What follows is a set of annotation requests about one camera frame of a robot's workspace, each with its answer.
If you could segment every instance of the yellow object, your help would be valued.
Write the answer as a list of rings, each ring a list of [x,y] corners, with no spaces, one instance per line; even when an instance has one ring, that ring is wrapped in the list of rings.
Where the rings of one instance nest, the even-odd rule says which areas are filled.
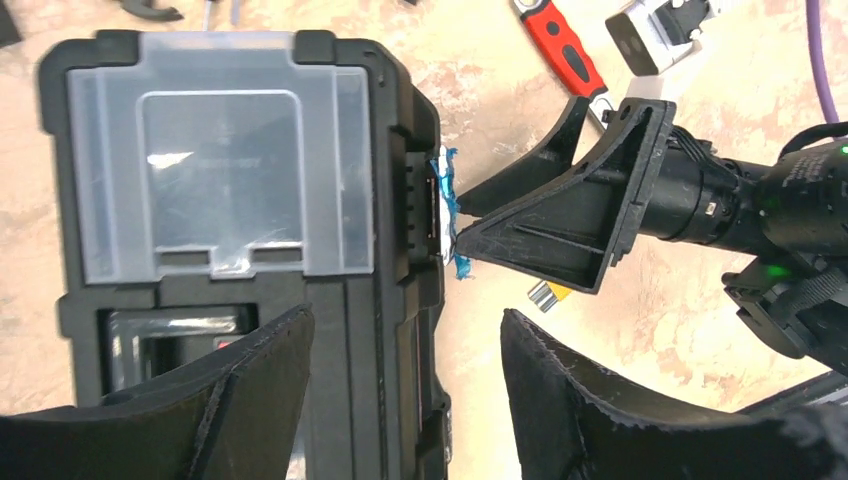
[[[571,294],[571,292],[573,292],[572,289],[567,288],[567,287],[563,287],[562,285],[557,285],[557,284],[551,283],[551,282],[546,282],[546,283],[548,284],[548,288],[551,289],[551,292],[557,298],[558,302],[563,301],[565,299],[565,297],[569,296]]]

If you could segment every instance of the clear plastic lid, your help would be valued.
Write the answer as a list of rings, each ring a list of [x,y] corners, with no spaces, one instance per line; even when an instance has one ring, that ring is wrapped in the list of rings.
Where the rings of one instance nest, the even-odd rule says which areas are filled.
[[[292,38],[147,33],[68,73],[87,283],[373,271],[366,72]]]

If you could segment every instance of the black toolbox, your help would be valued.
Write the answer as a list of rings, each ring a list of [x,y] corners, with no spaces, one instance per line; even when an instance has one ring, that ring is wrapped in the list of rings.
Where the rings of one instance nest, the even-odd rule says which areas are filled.
[[[38,78],[80,406],[309,302],[288,479],[447,478],[439,117],[391,54],[326,31],[100,31]]]

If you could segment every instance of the table surface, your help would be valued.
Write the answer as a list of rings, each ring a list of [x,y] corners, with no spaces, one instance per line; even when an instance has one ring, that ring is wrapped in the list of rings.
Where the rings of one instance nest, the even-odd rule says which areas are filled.
[[[7,0],[25,42],[0,51],[0,413],[73,402],[69,348],[57,331],[63,292],[52,152],[39,130],[33,72],[65,38],[96,29],[198,30],[203,2],[171,0],[187,20],[155,25],[107,0]],[[556,2],[613,95],[630,72],[603,20],[620,0]],[[803,2],[742,3],[708,33],[715,54],[680,99],[676,123],[721,155],[770,164],[797,131],[821,123],[806,50]],[[826,58],[848,115],[848,2],[823,2]],[[165,2],[157,0],[158,5]],[[213,25],[230,29],[229,3]],[[323,28],[382,42],[436,104],[444,142],[459,148],[464,191],[532,148],[568,95],[523,32],[508,0],[245,0],[239,30]],[[597,139],[587,126],[581,150]],[[720,276],[747,258],[639,238],[598,296],[574,294],[547,315],[526,298],[534,279],[474,264],[447,282],[437,332],[439,373],[454,399],[452,477],[519,477],[498,343],[504,308],[518,308],[561,341],[662,393],[732,411],[825,369],[761,345],[736,318]]]

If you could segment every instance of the red screwdriver handle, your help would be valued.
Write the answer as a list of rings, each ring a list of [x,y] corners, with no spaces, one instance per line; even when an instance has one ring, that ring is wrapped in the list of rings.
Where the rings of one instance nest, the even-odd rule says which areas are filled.
[[[594,99],[608,91],[577,34],[551,0],[533,5],[514,0],[514,4],[536,47],[572,95]]]

